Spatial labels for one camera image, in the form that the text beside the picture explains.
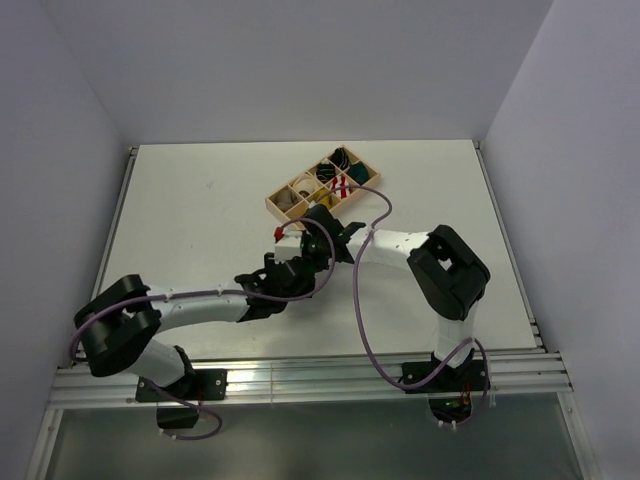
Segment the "yellow sock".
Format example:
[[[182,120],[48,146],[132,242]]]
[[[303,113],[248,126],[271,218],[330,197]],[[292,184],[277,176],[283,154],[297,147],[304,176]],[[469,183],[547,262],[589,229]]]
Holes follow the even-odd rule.
[[[334,196],[332,194],[329,194],[329,193],[321,193],[321,192],[319,192],[314,197],[314,203],[315,204],[323,205],[328,210],[331,210],[333,208],[333,204],[334,204],[333,200],[334,200]]]

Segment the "wooden compartment tray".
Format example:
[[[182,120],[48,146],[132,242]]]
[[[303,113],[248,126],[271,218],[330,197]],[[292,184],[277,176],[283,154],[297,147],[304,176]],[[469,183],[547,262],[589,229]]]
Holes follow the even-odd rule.
[[[340,147],[343,147],[347,151],[347,153],[349,154],[349,158],[350,158],[351,164],[358,163],[358,162],[362,162],[362,163],[365,164],[365,166],[367,167],[367,170],[368,170],[368,172],[370,174],[370,178],[369,178],[368,182],[365,183],[364,185],[359,185],[356,182],[354,182],[347,175],[347,170],[340,170],[340,169],[336,168],[336,170],[337,170],[337,174],[336,175],[343,174],[343,175],[348,176],[350,178],[350,182],[351,182],[350,185],[366,186],[366,187],[370,187],[370,188],[377,187],[379,182],[380,182],[380,180],[381,180],[381,174],[380,174],[379,170],[377,168],[373,167],[368,161],[364,160],[361,156],[357,155],[347,145],[342,144],[337,148],[340,148]],[[334,150],[332,152],[330,152],[328,155],[324,156],[321,160],[319,160],[318,162],[313,164],[311,167],[305,169],[304,171],[301,171],[299,174],[294,176],[292,179],[290,179],[285,184],[281,185],[278,189],[276,189],[274,192],[272,192],[270,195],[268,195],[265,198],[265,207],[266,207],[267,211],[272,216],[274,216],[280,223],[284,223],[287,220],[291,220],[291,219],[301,218],[309,208],[311,208],[312,206],[316,205],[314,203],[314,197],[319,192],[321,192],[321,193],[329,193],[329,194],[332,194],[334,196],[333,208],[331,210],[329,210],[329,211],[332,213],[332,215],[335,218],[338,217],[338,214],[342,210],[345,210],[347,207],[353,206],[359,200],[360,197],[362,197],[363,195],[366,194],[365,190],[351,188],[351,194],[347,198],[341,199],[336,195],[336,191],[335,190],[331,190],[330,189],[330,187],[328,185],[328,183],[330,181],[325,183],[325,184],[323,184],[316,178],[316,176],[315,176],[316,166],[324,159],[328,159],[329,160],[329,157],[333,152],[334,152]],[[302,198],[300,195],[298,195],[292,189],[293,182],[301,175],[312,176],[312,177],[315,178],[315,180],[318,183],[321,184],[321,188],[316,193],[314,193],[312,196],[310,196],[309,198]],[[274,200],[275,200],[275,197],[276,197],[277,193],[280,192],[283,189],[289,189],[289,190],[293,191],[296,194],[297,198],[298,198],[298,203],[287,212],[282,212],[274,204]]]

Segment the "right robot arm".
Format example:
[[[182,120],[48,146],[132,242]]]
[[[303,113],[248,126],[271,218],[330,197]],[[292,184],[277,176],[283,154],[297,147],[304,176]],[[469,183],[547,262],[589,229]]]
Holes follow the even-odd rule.
[[[336,259],[353,265],[354,310],[366,353],[372,355],[373,351],[361,313],[361,265],[407,270],[438,320],[432,353],[434,381],[446,390],[457,388],[473,362],[475,313],[491,279],[484,262],[448,225],[414,233],[381,230],[358,222],[343,226],[323,205],[309,208],[304,217],[315,222],[308,227],[311,235],[319,234],[319,228],[324,227],[333,241]]]

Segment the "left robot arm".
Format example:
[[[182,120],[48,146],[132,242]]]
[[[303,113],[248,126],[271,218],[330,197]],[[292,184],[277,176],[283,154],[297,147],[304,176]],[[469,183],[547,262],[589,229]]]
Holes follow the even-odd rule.
[[[287,304],[306,299],[316,289],[316,274],[330,261],[311,254],[278,261],[264,255],[264,266],[212,290],[151,287],[130,274],[82,307],[74,317],[73,346],[97,378],[124,371],[154,382],[172,399],[183,399],[195,386],[184,350],[154,339],[156,334],[201,323],[241,323],[265,319]]]

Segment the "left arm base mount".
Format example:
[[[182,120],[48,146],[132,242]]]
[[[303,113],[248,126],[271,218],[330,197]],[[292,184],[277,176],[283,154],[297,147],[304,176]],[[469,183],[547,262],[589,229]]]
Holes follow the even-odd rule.
[[[156,424],[160,433],[175,440],[196,441],[211,438],[222,430],[222,417],[206,405],[208,401],[222,401],[226,396],[226,369],[196,369],[184,379],[160,387],[140,377],[135,401],[156,404]],[[213,419],[215,426],[209,433],[192,434],[199,420]]]

